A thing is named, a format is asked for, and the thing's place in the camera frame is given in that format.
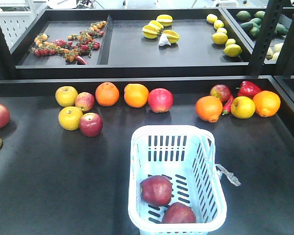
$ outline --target garlic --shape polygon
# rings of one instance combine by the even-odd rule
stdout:
[[[168,40],[168,37],[166,36],[165,33],[161,34],[161,37],[159,39],[159,46],[164,46],[164,45],[169,45],[171,46],[171,43]]]

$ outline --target yellow apple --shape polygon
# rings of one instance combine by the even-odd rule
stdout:
[[[72,86],[63,86],[55,92],[55,99],[62,107],[74,106],[78,93]]]
[[[231,104],[231,114],[240,119],[250,118],[255,109],[254,101],[246,96],[236,97]]]
[[[63,108],[58,116],[60,125],[69,131],[78,129],[80,118],[83,116],[83,112],[80,108],[75,106],[69,106]]]

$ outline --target plastic basket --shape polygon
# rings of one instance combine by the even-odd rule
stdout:
[[[150,125],[131,139],[128,214],[141,235],[203,235],[226,218],[226,202],[215,162],[215,140],[209,131],[189,125]],[[140,182],[165,175],[172,199],[192,208],[196,223],[161,224],[168,207],[153,207],[141,199]]]

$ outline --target red bell pepper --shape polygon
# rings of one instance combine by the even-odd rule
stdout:
[[[261,92],[261,89],[259,87],[249,81],[241,82],[240,87],[237,87],[237,89],[240,89],[237,96],[247,96],[251,99],[254,97],[254,95]]]
[[[234,100],[233,95],[230,95],[230,98],[228,99],[228,101],[224,104],[223,109],[222,109],[222,115],[226,115],[229,114],[231,111],[231,104]]]

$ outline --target starfruit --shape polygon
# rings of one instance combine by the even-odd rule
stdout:
[[[170,26],[173,22],[173,18],[170,15],[159,15],[156,19],[160,24],[162,24],[164,27]]]
[[[178,33],[174,32],[173,30],[165,30],[162,33],[167,36],[171,44],[176,43],[178,40],[180,40],[180,36],[178,35]]]
[[[163,29],[163,25],[155,20],[150,21],[148,25],[155,27],[159,32]]]
[[[154,38],[158,37],[158,30],[154,26],[145,25],[143,27],[143,35],[146,38],[154,39]]]

